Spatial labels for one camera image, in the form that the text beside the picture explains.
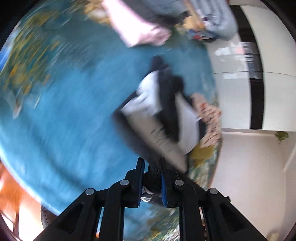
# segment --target pink cloth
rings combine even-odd
[[[141,44],[161,46],[171,36],[169,29],[145,21],[122,0],[104,0],[102,5],[111,26],[128,47]]]

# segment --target blue bedspread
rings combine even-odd
[[[215,98],[206,48],[184,36],[174,34],[162,47],[129,49],[111,28],[81,17],[72,17],[59,35],[90,50],[87,68],[61,55],[37,107],[25,102],[17,119],[0,99],[1,160],[55,214],[85,189],[109,188],[135,168],[138,156],[117,135],[111,114],[137,88],[153,56],[162,55],[174,74],[183,76],[187,94],[203,93],[210,102]],[[151,215],[147,209],[142,202],[126,216],[144,222]],[[125,234],[136,234],[139,224],[126,224]]]

